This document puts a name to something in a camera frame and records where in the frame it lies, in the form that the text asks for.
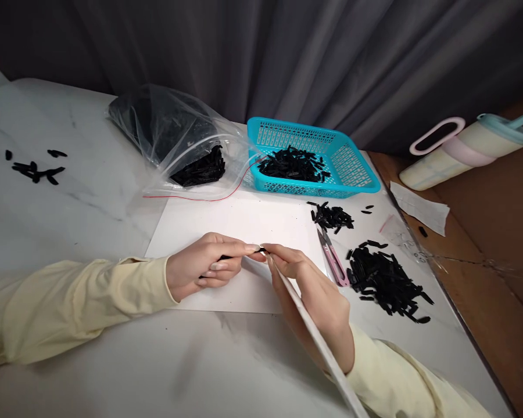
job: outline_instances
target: curtain fold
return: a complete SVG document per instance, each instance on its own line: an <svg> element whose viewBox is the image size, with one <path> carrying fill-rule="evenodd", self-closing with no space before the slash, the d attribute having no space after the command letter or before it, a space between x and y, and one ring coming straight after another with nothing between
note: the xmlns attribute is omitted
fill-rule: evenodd
<svg viewBox="0 0 523 418"><path fill-rule="evenodd" d="M406 154L445 117L523 96L523 0L3 0L0 70L117 95L152 82Z"/></svg>

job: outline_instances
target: cream long-sleeve shirt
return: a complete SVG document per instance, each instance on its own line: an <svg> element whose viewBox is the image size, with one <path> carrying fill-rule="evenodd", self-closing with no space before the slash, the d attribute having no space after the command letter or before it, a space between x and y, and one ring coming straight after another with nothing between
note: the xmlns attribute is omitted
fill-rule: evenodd
<svg viewBox="0 0 523 418"><path fill-rule="evenodd" d="M0 365L55 356L98 337L106 327L175 306L166 284L166 261L62 261L29 276L0 276ZM376 415L490 416L464 389L397 346L351 328L355 360L347 377Z"/></svg>

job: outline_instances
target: pink scissors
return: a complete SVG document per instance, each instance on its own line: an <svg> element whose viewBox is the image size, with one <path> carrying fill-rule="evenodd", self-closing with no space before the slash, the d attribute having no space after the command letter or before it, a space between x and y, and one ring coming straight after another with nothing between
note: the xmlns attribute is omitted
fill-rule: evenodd
<svg viewBox="0 0 523 418"><path fill-rule="evenodd" d="M345 273L345 269L343 269L343 266L341 265L341 260L339 257L337 257L337 253L331 244L331 240L329 239L327 232L324 230L320 232L318 229L318 237L320 238L321 247L324 250L325 257L327 258L329 266L331 267L331 272L333 273L335 282L341 287L350 286L347 273Z"/></svg>

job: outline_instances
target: blue plastic basket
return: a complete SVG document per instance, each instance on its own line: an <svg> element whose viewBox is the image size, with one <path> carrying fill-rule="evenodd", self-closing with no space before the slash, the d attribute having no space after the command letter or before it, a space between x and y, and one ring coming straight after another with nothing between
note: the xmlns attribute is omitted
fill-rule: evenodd
<svg viewBox="0 0 523 418"><path fill-rule="evenodd" d="M342 132L254 117L248 121L248 137L264 154L289 145L315 153L318 159L324 159L324 171L331 173L325 183L314 183L269 177L260 173L255 164L251 171L257 190L339 199L379 191L378 178L353 141Z"/></svg>

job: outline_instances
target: wooden surface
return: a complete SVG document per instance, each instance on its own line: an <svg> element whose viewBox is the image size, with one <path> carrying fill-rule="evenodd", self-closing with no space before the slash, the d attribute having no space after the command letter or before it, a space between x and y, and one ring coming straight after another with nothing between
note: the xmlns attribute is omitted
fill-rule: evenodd
<svg viewBox="0 0 523 418"><path fill-rule="evenodd" d="M384 184L402 185L399 173L407 164L385 154L369 153ZM433 189L416 192L425 199L443 202ZM506 282L489 266L467 232L450 212L446 237L402 212L423 248L434 255L431 263L443 288L465 321L478 348L492 368L510 402L523 418L523 305Z"/></svg>
<svg viewBox="0 0 523 418"><path fill-rule="evenodd" d="M523 101L501 113L523 114ZM523 148L434 187L523 303Z"/></svg>

